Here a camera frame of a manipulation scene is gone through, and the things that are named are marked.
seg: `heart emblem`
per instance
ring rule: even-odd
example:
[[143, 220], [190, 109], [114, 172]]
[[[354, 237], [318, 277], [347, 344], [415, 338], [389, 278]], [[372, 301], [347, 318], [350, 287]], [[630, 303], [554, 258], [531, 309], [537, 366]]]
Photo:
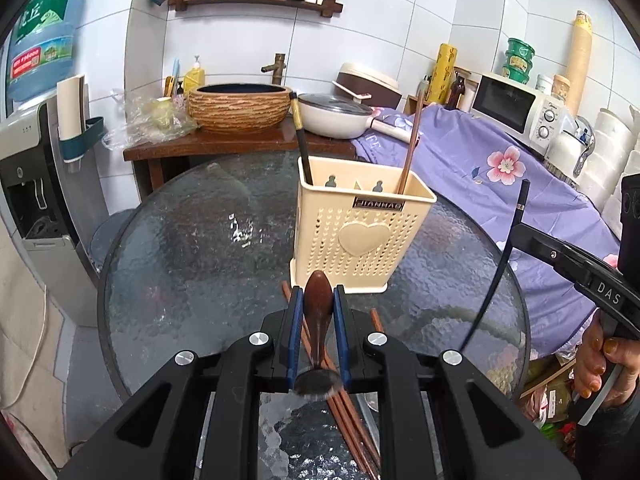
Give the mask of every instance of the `heart emblem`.
[[386, 224], [367, 225], [363, 222], [349, 222], [340, 229], [338, 240], [342, 248], [352, 256], [362, 256], [384, 244], [391, 236]]

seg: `pink flower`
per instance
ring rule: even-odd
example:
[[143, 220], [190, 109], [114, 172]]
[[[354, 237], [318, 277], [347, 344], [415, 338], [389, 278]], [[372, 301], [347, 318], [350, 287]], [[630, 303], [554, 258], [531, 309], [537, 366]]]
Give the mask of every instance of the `pink flower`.
[[603, 258], [603, 260], [607, 265], [610, 265], [614, 269], [618, 268], [618, 255], [617, 254], [610, 254], [609, 256], [605, 256]]
[[519, 158], [520, 150], [515, 146], [509, 146], [504, 154], [493, 152], [486, 160], [486, 163], [492, 167], [486, 176], [491, 182], [501, 180], [505, 186], [510, 186], [516, 181], [516, 177], [523, 176], [526, 170]]

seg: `blue gripper pad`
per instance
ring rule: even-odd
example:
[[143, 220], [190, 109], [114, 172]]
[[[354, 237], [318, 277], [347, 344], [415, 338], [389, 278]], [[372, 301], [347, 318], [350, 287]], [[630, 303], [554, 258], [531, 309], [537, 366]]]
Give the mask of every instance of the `blue gripper pad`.
[[293, 382], [298, 374], [298, 359], [300, 357], [300, 333], [302, 330], [302, 298], [303, 292], [301, 288], [297, 288], [296, 307], [293, 313], [291, 323], [291, 332], [289, 334], [289, 357], [287, 365], [287, 380], [289, 388], [293, 388]]
[[338, 345], [338, 360], [340, 361], [340, 378], [345, 389], [351, 385], [351, 362], [349, 359], [349, 343], [347, 342], [347, 331], [344, 325], [344, 313], [338, 288], [334, 288], [334, 326], [335, 341]]

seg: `white pan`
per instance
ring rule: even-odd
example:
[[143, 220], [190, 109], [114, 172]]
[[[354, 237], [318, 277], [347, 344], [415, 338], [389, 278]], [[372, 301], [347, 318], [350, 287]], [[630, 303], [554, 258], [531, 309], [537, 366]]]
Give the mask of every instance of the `white pan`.
[[367, 128], [409, 143], [411, 132], [375, 119], [367, 105], [328, 94], [298, 96], [305, 130], [332, 139], [355, 139]]

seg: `white cable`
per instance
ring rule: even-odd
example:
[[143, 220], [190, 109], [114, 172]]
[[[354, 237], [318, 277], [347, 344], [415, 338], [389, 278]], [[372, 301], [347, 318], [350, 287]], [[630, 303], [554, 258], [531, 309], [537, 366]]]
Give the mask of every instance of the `white cable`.
[[36, 351], [33, 354], [33, 359], [31, 360], [31, 364], [29, 365], [29, 369], [27, 370], [26, 375], [24, 376], [24, 380], [22, 381], [22, 385], [20, 386], [20, 390], [18, 391], [18, 394], [15, 396], [15, 399], [10, 402], [9, 404], [6, 404], [4, 406], [0, 406], [0, 410], [6, 410], [10, 407], [12, 407], [16, 402], [18, 402], [18, 400], [20, 400], [20, 397], [22, 397], [22, 394], [24, 393], [24, 387], [27, 385], [27, 381], [29, 380], [29, 376], [31, 375], [31, 372], [33, 372], [33, 368], [36, 365], [36, 361], [38, 359], [38, 354], [40, 354], [40, 348], [42, 347], [42, 342], [44, 341], [44, 333], [47, 331], [47, 311], [48, 311], [48, 307], [47, 307], [47, 285], [45, 284], [44, 286], [44, 313], [42, 315], [42, 330], [40, 331], [40, 339], [38, 339], [38, 346], [36, 346]]

